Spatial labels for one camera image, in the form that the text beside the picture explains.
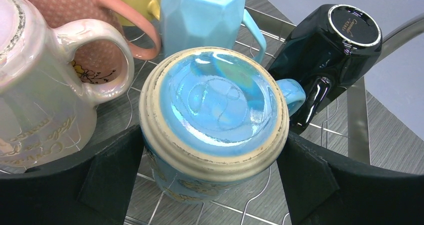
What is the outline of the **pink cup rack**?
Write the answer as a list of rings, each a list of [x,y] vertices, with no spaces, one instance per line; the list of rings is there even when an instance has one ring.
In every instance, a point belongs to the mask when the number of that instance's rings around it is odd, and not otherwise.
[[[123,70],[103,84],[82,82],[71,62],[98,40],[120,49]],[[51,28],[28,0],[0,0],[1,166],[29,169],[82,150],[96,128],[96,106],[124,94],[133,77],[130,49],[109,23]]]

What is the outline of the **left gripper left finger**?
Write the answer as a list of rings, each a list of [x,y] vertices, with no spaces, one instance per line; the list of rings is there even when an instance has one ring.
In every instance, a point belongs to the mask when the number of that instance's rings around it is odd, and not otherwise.
[[[24,173],[0,176],[3,225],[122,225],[144,150],[134,125]]]

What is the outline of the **blue patterned mug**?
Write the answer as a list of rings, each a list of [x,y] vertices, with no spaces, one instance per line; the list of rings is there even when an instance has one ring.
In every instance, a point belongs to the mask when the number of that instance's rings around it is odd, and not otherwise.
[[[183,203],[214,200],[268,169],[305,102],[293,79],[220,47],[166,57],[147,76],[139,120],[153,178]]]

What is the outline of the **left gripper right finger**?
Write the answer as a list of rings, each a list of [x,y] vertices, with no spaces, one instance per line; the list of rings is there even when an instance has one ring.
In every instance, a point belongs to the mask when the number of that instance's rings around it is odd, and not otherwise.
[[[421,225],[424,177],[365,164],[289,132],[277,158],[294,225]]]

